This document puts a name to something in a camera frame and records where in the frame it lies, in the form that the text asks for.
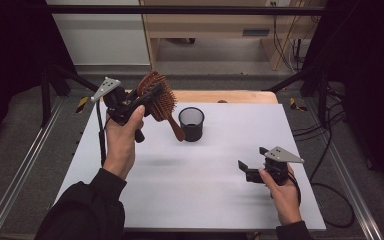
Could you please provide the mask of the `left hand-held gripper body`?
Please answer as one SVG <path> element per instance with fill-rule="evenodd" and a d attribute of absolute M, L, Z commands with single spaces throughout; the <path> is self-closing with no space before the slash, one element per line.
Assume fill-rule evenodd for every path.
<path fill-rule="evenodd" d="M 104 136 L 104 124 L 99 103 L 101 99 L 104 100 L 107 107 L 106 113 L 119 125 L 127 123 L 135 109 L 145 104 L 143 98 L 139 97 L 135 90 L 127 92 L 121 86 L 120 80 L 109 77 L 105 77 L 100 86 L 93 86 L 92 91 L 94 95 L 91 97 L 91 101 L 96 104 L 101 136 Z"/>

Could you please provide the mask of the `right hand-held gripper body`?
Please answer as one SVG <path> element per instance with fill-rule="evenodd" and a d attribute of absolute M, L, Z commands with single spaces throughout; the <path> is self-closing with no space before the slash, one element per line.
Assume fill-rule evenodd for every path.
<path fill-rule="evenodd" d="M 272 177 L 277 185 L 284 185 L 289 179 L 289 163 L 303 163 L 304 160 L 279 146 L 269 150 L 265 157 L 265 171 Z"/>

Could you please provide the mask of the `wooden hairbrush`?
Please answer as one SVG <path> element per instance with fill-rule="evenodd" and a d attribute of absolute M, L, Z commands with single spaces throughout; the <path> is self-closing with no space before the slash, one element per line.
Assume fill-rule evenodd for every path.
<path fill-rule="evenodd" d="M 150 96 L 147 108 L 153 118 L 157 122 L 168 121 L 176 139 L 184 141 L 185 133 L 172 116 L 177 100 L 166 77 L 152 71 L 142 78 L 136 90 L 140 97 L 146 94 Z"/>

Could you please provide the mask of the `black mesh pen holder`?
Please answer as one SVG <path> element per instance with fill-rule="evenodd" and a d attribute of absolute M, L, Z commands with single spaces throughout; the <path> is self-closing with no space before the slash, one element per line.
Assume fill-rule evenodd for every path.
<path fill-rule="evenodd" d="M 203 136 L 204 113 L 196 107 L 186 107 L 178 114 L 187 142 L 196 142 Z"/>

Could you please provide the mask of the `person's right hand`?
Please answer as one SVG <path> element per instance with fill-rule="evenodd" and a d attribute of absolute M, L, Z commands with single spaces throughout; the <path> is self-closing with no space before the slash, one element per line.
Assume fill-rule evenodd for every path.
<path fill-rule="evenodd" d="M 280 224 L 286 226 L 301 221 L 298 190 L 293 181 L 287 179 L 283 185 L 278 185 L 263 168 L 259 169 L 259 174 L 265 186 L 270 190 Z"/>

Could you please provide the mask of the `person's left hand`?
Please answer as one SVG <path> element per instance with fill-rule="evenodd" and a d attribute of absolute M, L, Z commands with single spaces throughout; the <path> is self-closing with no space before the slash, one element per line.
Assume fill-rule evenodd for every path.
<path fill-rule="evenodd" d="M 125 125 L 107 117 L 107 155 L 103 168 L 125 180 L 135 162 L 135 133 L 143 127 L 145 107 L 138 106 Z"/>

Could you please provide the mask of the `white partition panel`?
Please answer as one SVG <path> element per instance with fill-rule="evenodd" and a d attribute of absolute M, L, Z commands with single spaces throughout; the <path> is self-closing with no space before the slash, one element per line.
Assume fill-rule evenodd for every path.
<path fill-rule="evenodd" d="M 139 14 L 54 14 L 75 65 L 149 65 Z"/>

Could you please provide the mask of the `black metal stand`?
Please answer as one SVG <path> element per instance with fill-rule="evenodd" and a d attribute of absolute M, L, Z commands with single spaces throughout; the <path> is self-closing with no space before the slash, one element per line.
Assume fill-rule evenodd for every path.
<path fill-rule="evenodd" d="M 277 93 L 298 80 L 304 81 L 300 89 L 300 93 L 303 97 L 311 97 L 314 95 L 315 91 L 318 91 L 317 119 L 323 127 L 326 127 L 328 77 L 327 71 L 323 67 L 311 65 L 286 80 L 267 88 L 267 91 Z"/>
<path fill-rule="evenodd" d="M 44 127 L 51 119 L 50 87 L 53 87 L 58 96 L 68 96 L 71 92 L 67 80 L 74 80 L 88 90 L 96 92 L 98 86 L 80 77 L 77 73 L 70 72 L 60 66 L 46 67 L 41 73 L 41 97 L 42 97 L 42 123 Z"/>

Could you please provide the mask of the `light wooden desk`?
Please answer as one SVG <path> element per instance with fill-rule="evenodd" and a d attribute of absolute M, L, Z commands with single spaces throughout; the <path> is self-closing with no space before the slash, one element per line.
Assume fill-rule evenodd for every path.
<path fill-rule="evenodd" d="M 142 6 L 232 6 L 232 7 L 324 7 L 327 0 L 139 0 Z M 168 38 L 259 39 L 274 71 L 286 64 L 294 40 L 313 37 L 317 16 L 179 15 L 144 14 L 145 35 L 151 64 L 156 64 L 157 46 Z M 244 29 L 269 29 L 267 37 L 243 37 Z"/>

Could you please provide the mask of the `black horizontal bar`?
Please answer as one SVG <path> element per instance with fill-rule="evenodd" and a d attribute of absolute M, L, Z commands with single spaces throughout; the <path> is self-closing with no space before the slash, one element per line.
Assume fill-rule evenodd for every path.
<path fill-rule="evenodd" d="M 325 8 L 232 6 L 47 5 L 55 14 L 189 14 L 321 16 Z"/>

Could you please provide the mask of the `black curtain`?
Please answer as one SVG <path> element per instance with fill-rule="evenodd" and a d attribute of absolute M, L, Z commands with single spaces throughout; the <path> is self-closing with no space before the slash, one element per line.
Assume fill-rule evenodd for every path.
<path fill-rule="evenodd" d="M 369 158 L 384 173 L 384 0 L 327 0 L 305 67 L 320 64 L 345 86 L 345 109 Z"/>
<path fill-rule="evenodd" d="M 53 66 L 76 71 L 46 0 L 0 0 L 0 125 L 9 102 Z"/>

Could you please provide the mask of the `aluminium floor rail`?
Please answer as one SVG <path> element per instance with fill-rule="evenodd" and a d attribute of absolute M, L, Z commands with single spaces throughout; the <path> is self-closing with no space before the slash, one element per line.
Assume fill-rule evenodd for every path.
<path fill-rule="evenodd" d="M 0 200 L 0 229 L 4 224 L 9 212 L 11 211 L 18 195 L 23 188 L 27 177 L 29 176 L 38 156 L 47 142 L 48 136 L 53 130 L 61 109 L 66 102 L 66 97 L 57 97 L 51 109 L 51 115 L 48 122 L 40 128 L 27 154 L 23 158 L 15 176 Z"/>
<path fill-rule="evenodd" d="M 314 100 L 306 99 L 305 100 L 309 112 L 313 117 L 314 121 L 321 127 L 322 124 L 317 119 L 317 106 Z M 313 180 L 318 169 L 321 166 L 321 163 L 325 159 L 326 156 L 329 156 L 331 159 L 331 164 L 336 173 L 336 176 L 339 179 L 341 187 L 346 196 L 347 202 L 351 206 L 353 210 L 355 219 L 358 221 L 362 232 L 365 235 L 366 240 L 384 240 L 384 237 L 378 227 L 378 224 L 374 220 L 366 201 L 363 198 L 360 190 L 358 189 L 351 173 L 345 165 L 343 158 L 341 157 L 334 141 L 333 141 L 333 131 L 332 131 L 332 120 L 333 116 L 331 115 L 331 111 L 338 106 L 338 103 L 335 103 L 331 107 L 327 107 L 327 126 L 323 127 L 326 129 L 325 132 L 320 131 L 322 139 L 325 143 L 325 148 L 323 150 L 323 154 L 318 160 L 315 169 L 310 174 L 309 179 Z"/>

